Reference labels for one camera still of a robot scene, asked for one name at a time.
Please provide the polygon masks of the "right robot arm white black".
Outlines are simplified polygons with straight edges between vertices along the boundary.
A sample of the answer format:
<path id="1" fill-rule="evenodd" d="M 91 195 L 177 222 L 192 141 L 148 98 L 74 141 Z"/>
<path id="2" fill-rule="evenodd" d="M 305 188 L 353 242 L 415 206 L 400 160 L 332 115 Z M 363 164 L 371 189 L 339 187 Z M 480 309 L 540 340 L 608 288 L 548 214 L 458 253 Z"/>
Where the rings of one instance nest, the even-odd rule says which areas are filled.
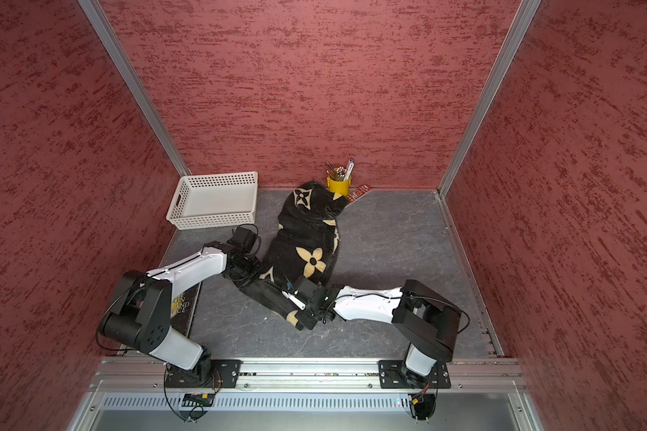
<path id="1" fill-rule="evenodd" d="M 284 293 L 296 306 L 289 319 L 312 329 L 338 317 L 343 321 L 376 321 L 392 325 L 409 342 L 404 362 L 386 370 L 381 384 L 408 388 L 438 386 L 432 376 L 453 360 L 462 309 L 423 283 L 408 279 L 385 290 L 351 286 L 323 287 L 299 278 Z"/>

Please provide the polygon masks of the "black pillowcase with beige flowers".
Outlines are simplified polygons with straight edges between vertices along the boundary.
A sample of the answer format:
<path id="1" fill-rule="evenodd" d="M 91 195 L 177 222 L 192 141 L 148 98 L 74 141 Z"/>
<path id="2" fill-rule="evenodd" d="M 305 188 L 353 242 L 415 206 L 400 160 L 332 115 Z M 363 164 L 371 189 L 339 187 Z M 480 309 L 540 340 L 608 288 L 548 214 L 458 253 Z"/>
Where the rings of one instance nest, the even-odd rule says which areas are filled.
<path id="1" fill-rule="evenodd" d="M 278 215 L 278 231 L 263 255 L 261 273 L 238 290 L 295 327 L 294 314 L 300 309 L 281 291 L 300 277 L 328 284 L 341 246 L 337 217 L 347 205 L 347 198 L 317 181 L 294 188 Z"/>

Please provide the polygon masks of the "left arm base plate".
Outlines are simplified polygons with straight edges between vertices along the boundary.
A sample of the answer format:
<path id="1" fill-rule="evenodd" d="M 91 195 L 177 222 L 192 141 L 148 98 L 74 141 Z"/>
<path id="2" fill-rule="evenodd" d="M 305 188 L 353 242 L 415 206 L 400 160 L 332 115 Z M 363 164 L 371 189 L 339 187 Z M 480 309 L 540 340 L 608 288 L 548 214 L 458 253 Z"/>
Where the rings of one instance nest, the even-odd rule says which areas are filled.
<path id="1" fill-rule="evenodd" d="M 236 359 L 203 359 L 191 370 L 168 365 L 164 383 L 168 388 L 219 388 L 237 386 L 242 362 Z"/>

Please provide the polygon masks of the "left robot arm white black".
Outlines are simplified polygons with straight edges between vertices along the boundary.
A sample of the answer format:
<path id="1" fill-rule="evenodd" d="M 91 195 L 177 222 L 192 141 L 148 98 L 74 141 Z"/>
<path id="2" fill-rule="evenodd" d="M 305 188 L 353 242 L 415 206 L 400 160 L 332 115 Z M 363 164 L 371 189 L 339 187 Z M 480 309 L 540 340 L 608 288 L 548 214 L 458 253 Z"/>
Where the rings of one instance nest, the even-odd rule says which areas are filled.
<path id="1" fill-rule="evenodd" d="M 213 276 L 247 283 L 261 268 L 253 253 L 211 242 L 173 264 L 147 272 L 129 271 L 119 280 L 97 333 L 159 359 L 192 386 L 209 384 L 217 374 L 208 348 L 172 327 L 172 305 L 185 291 Z"/>

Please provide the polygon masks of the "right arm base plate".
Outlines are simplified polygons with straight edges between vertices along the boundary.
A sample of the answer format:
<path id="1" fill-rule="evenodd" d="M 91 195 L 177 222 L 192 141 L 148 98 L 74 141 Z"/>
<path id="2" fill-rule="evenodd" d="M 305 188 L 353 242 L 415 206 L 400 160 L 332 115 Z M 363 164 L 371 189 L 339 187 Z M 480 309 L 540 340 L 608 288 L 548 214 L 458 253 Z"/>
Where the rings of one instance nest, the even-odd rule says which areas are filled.
<path id="1" fill-rule="evenodd" d="M 446 363 L 436 362 L 428 376 L 409 371 L 401 360 L 379 360 L 377 362 L 382 389 L 423 390 L 450 389 L 451 380 Z"/>

